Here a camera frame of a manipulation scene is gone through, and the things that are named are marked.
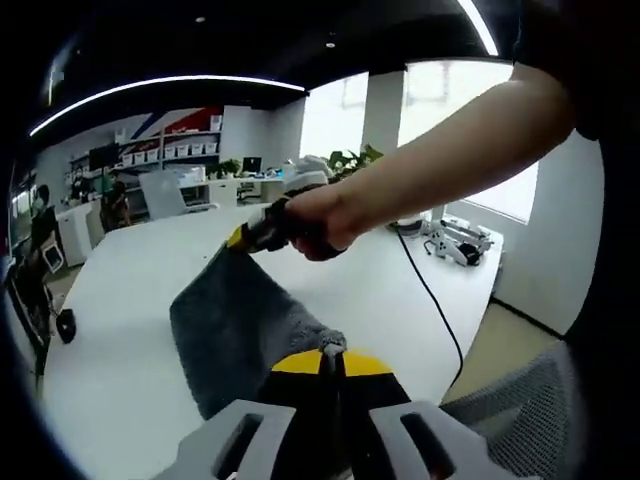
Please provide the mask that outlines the person's right hand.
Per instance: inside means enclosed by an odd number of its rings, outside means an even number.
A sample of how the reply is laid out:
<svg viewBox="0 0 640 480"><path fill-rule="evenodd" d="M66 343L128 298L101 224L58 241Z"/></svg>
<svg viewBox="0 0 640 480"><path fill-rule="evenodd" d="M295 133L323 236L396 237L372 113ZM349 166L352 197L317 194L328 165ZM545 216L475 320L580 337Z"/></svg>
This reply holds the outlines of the person's right hand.
<svg viewBox="0 0 640 480"><path fill-rule="evenodd" d="M358 198L346 182L304 192L290 200L286 210L307 224L321 224L323 242L338 251L346 250L364 232Z"/></svg>

